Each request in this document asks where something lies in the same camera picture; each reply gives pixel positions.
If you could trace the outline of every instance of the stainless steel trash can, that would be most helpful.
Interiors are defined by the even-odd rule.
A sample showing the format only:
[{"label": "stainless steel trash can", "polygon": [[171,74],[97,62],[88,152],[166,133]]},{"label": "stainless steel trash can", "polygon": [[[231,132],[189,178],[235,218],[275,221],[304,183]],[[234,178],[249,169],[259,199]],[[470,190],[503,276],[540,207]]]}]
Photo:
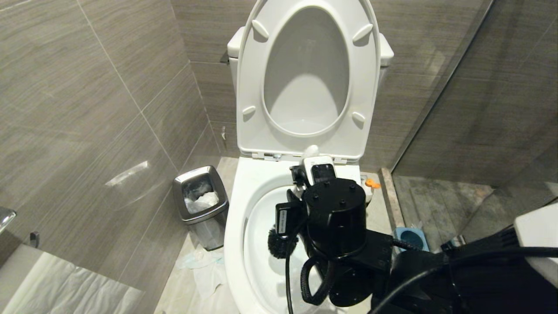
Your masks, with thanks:
[{"label": "stainless steel trash can", "polygon": [[[229,199],[215,167],[205,166],[178,176],[174,179],[172,189],[180,218],[195,234],[204,249],[211,251],[222,247]],[[192,201],[208,192],[217,194],[217,204],[201,211],[194,208]]]}]

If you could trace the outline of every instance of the white toilet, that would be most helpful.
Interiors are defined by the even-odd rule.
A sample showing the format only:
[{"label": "white toilet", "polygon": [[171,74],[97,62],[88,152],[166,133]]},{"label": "white toilet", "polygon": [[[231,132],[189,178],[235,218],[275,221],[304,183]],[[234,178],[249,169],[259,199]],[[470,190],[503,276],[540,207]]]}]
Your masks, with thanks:
[{"label": "white toilet", "polygon": [[[285,260],[267,235],[292,187],[289,167],[318,145],[338,177],[360,183],[378,85],[393,51],[368,0],[258,0],[228,45],[237,93],[238,162],[225,231],[225,268],[242,314],[287,313]],[[291,255],[295,313],[302,301],[302,243]],[[320,279],[311,275],[310,285]]]}]

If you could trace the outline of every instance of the toilet tank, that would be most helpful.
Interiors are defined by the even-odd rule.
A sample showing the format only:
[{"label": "toilet tank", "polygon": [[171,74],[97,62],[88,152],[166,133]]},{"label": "toilet tank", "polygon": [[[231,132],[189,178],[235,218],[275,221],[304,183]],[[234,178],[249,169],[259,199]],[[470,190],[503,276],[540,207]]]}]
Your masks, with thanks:
[{"label": "toilet tank", "polygon": [[[237,92],[237,69],[238,69],[238,54],[240,52],[240,44],[242,43],[242,35],[244,34],[245,26],[242,26],[234,34],[227,44],[227,54],[229,55],[230,74],[233,78],[234,92]],[[380,78],[378,82],[378,89],[382,86],[386,78],[387,69],[393,59],[393,50],[382,33],[380,33]]]}]

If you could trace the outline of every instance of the toilet lid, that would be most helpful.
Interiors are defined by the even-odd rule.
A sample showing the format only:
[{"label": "toilet lid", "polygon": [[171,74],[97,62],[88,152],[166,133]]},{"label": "toilet lid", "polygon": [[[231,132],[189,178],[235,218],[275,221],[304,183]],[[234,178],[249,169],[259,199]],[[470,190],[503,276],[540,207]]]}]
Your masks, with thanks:
[{"label": "toilet lid", "polygon": [[358,160],[376,99],[378,43],[368,1],[258,1],[239,53],[240,150],[300,156],[318,145]]}]

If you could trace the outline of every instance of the orange object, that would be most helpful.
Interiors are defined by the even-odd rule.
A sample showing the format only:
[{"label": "orange object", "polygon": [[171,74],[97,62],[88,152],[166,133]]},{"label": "orange object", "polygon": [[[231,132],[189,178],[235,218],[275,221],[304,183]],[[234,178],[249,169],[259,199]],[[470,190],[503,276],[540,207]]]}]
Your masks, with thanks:
[{"label": "orange object", "polygon": [[364,182],[364,185],[366,185],[367,187],[373,188],[373,189],[379,189],[380,188],[379,183],[376,183],[372,179],[366,179],[366,181]]}]

